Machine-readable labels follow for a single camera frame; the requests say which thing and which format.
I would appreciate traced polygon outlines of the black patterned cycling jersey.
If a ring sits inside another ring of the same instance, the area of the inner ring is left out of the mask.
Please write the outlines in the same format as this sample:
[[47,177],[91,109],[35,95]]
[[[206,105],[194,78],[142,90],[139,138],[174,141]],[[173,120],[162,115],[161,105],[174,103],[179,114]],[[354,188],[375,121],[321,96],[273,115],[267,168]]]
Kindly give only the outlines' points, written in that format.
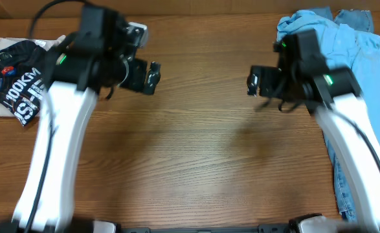
[[23,126],[40,111],[46,50],[23,40],[0,50],[0,104]]

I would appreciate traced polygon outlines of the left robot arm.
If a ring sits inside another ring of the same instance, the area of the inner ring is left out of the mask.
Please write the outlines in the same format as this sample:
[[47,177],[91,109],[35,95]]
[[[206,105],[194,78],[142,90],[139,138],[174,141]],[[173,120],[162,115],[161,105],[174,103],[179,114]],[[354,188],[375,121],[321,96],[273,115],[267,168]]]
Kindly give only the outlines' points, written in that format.
[[136,58],[146,25],[116,10],[84,2],[79,29],[45,55],[44,90],[25,187],[0,232],[74,230],[74,187],[85,130],[101,88],[152,95],[161,66]]

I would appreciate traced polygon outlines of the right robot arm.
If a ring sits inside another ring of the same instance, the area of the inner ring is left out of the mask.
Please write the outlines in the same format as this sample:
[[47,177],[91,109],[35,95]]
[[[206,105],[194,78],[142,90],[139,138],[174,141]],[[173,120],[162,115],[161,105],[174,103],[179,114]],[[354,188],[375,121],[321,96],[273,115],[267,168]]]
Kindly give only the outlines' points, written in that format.
[[349,67],[330,69],[315,30],[273,44],[275,67],[253,65],[247,93],[305,105],[328,136],[354,200],[357,222],[309,214],[290,220],[291,232],[380,232],[380,145],[361,88]]

